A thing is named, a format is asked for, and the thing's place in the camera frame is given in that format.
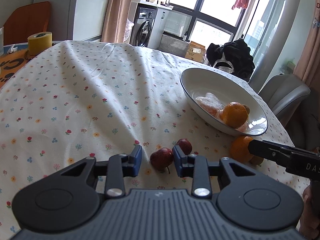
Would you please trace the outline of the person's right hand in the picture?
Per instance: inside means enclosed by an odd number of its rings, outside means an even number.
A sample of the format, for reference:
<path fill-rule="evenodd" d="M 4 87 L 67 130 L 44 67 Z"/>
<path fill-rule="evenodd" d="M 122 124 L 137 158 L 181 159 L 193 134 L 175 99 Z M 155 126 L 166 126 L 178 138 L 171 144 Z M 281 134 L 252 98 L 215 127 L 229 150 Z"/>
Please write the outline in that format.
<path fill-rule="evenodd" d="M 315 239 L 319 235 L 319 230 L 317 229 L 319 226 L 319 219 L 315 215 L 311 205 L 312 192 L 310 185 L 304 190 L 302 196 L 304 201 L 304 209 L 300 217 L 299 232 L 306 239 Z"/>

